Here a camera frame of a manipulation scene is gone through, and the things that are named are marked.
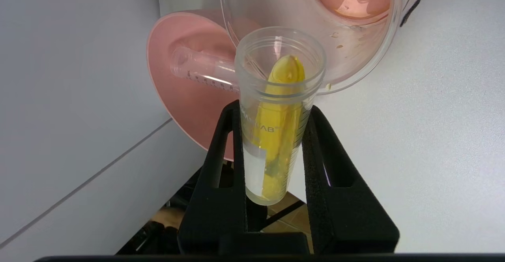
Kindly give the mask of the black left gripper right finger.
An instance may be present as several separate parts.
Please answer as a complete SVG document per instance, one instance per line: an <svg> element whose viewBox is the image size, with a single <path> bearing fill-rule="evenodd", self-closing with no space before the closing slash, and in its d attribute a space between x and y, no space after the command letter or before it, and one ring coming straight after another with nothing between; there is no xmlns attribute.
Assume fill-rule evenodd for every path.
<svg viewBox="0 0 505 262"><path fill-rule="evenodd" d="M310 112L302 151L314 253L393 253L399 229L317 106Z"/></svg>

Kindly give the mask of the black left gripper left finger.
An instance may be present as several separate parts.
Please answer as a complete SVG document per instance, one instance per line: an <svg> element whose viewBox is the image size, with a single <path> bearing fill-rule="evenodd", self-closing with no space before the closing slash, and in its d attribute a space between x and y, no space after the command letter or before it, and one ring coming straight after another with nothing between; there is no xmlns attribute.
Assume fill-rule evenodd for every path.
<svg viewBox="0 0 505 262"><path fill-rule="evenodd" d="M308 255L308 241L301 232L249 231L240 120L237 100L223 108L179 228L180 251L185 255ZM229 134L233 136L232 185L221 188Z"/></svg>

